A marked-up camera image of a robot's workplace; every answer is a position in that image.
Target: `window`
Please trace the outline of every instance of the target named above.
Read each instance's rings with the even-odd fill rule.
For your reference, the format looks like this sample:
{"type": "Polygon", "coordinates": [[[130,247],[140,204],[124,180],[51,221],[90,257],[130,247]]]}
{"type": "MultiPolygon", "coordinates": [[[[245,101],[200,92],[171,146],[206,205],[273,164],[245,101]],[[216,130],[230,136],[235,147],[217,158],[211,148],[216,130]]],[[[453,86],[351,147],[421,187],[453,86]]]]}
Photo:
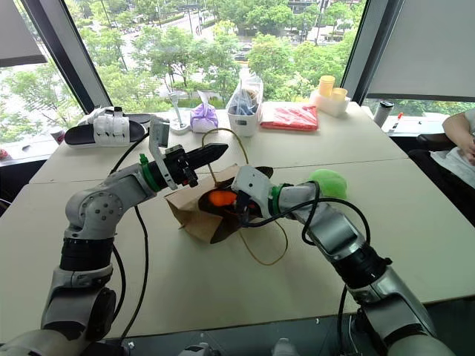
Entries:
{"type": "Polygon", "coordinates": [[[66,0],[115,105],[160,112],[224,108],[239,74],[256,72],[266,100],[309,97],[321,75],[339,83],[365,1],[66,0]]]}
{"type": "Polygon", "coordinates": [[[13,158],[34,155],[22,148],[33,142],[40,152],[50,154],[56,143],[50,136],[52,127],[68,129],[84,115],[23,7],[16,3],[47,63],[0,68],[0,145],[13,158]],[[15,142],[24,141],[21,145],[15,142]]]}
{"type": "Polygon", "coordinates": [[[376,112],[379,102],[387,100],[394,108],[385,124],[383,131],[389,132],[398,121],[397,116],[403,113],[404,121],[400,122],[391,134],[399,136],[416,136],[417,134],[438,134],[444,132],[442,123],[451,115],[475,108],[475,102],[441,102],[436,100],[412,99],[368,99],[363,105],[376,112]]]}

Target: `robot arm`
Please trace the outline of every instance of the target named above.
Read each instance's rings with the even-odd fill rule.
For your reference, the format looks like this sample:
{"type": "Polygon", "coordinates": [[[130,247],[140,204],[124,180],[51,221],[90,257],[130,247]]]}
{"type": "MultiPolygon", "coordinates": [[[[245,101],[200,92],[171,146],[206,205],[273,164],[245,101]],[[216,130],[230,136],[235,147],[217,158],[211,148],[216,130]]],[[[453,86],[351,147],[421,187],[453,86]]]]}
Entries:
{"type": "MultiPolygon", "coordinates": [[[[313,182],[273,186],[267,176],[250,166],[242,167],[232,183],[237,201],[243,202],[237,210],[245,210],[251,200],[259,205],[264,218],[314,200],[316,189],[313,182]]],[[[306,205],[287,217],[305,224],[311,210],[311,205],[306,205]]],[[[391,261],[381,258],[344,214],[320,202],[307,235],[345,282],[384,346],[389,350],[398,346],[390,355],[412,355],[407,352],[411,346],[435,347],[431,355],[452,355],[435,339],[428,312],[390,267],[391,261]]]]}
{"type": "Polygon", "coordinates": [[[195,169],[218,159],[227,145],[210,144],[186,153],[175,146],[160,153],[167,141],[166,122],[152,122],[150,149],[155,162],[141,163],[110,175],[97,187],[69,200],[62,256],[42,315],[41,329],[23,334],[0,348],[8,356],[80,355],[109,332],[116,295],[111,279],[111,252],[117,223],[131,207],[164,188],[197,184],[195,169]]]}

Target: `white table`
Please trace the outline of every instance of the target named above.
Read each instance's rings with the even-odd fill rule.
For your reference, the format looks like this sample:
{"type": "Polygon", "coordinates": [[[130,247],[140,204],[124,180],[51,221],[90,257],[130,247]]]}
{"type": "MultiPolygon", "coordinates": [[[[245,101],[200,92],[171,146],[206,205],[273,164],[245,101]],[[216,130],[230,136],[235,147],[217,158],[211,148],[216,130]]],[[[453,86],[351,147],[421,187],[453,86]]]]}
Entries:
{"type": "MultiPolygon", "coordinates": [[[[225,111],[219,111],[219,119],[221,127],[229,127],[225,111]]],[[[317,132],[260,128],[255,136],[243,138],[251,163],[283,168],[407,157],[354,102],[350,103],[346,116],[340,119],[323,112],[318,113],[318,119],[320,130],[317,132]]],[[[201,137],[202,134],[191,132],[183,136],[170,133],[169,146],[181,144],[189,151],[201,146],[201,137]]],[[[233,163],[244,163],[239,145],[230,133],[221,131],[210,134],[206,141],[224,142],[229,145],[224,156],[212,164],[216,171],[233,163]]],[[[74,149],[63,143],[30,182],[104,179],[124,151],[124,148],[74,149]]],[[[138,162],[140,152],[147,153],[150,157],[148,141],[137,147],[134,154],[124,161],[124,166],[138,162]]],[[[202,173],[207,171],[207,167],[198,170],[202,173]]]]}
{"type": "MultiPolygon", "coordinates": [[[[277,169],[272,181],[302,182],[316,168],[277,169]]],[[[320,168],[347,178],[348,200],[367,216],[376,250],[394,261],[422,302],[475,294],[474,230],[409,159],[320,168]]],[[[29,184],[0,219],[0,341],[39,326],[67,225],[65,204],[76,191],[97,183],[29,184]]],[[[265,267],[249,256],[237,236],[216,245],[190,238],[159,197],[141,210],[150,234],[150,277],[130,336],[337,312],[343,283],[316,248],[301,242],[298,223],[283,221],[289,250],[282,261],[265,267]]],[[[344,211],[362,228],[354,213],[344,211]]],[[[118,336],[130,318],[143,275],[143,236],[133,211],[117,231],[128,290],[109,337],[118,336]]],[[[263,260],[272,260],[284,247],[275,225],[245,230],[244,235],[263,260]]],[[[119,291],[117,272],[110,285],[119,291]]],[[[345,310],[356,310],[350,298],[345,310]]]]}

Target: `plastic bag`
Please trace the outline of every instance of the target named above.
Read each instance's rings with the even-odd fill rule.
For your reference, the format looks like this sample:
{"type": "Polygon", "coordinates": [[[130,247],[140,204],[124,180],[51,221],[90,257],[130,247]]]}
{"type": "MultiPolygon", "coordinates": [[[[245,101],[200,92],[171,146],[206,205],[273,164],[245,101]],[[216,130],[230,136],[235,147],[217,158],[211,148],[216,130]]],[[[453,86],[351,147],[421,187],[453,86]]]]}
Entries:
{"type": "Polygon", "coordinates": [[[263,83],[259,76],[241,78],[226,109],[231,115],[254,115],[262,103],[262,96],[263,83]]]}
{"type": "Polygon", "coordinates": [[[193,132],[205,133],[217,128],[217,114],[213,105],[208,103],[205,93],[198,91],[201,104],[190,112],[190,126],[193,132]]]}
{"type": "Polygon", "coordinates": [[[315,131],[318,129],[317,108],[314,105],[266,102],[263,104],[263,128],[315,131]]]}

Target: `white sleeve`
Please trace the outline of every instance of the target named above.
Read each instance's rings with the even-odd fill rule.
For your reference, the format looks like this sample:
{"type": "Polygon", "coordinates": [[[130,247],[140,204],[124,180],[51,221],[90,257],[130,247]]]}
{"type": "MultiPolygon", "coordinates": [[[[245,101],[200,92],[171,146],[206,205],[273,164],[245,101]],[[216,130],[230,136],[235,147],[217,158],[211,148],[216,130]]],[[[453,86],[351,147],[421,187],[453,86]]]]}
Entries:
{"type": "Polygon", "coordinates": [[[470,124],[470,132],[475,132],[475,109],[470,109],[465,112],[465,118],[470,124]]]}

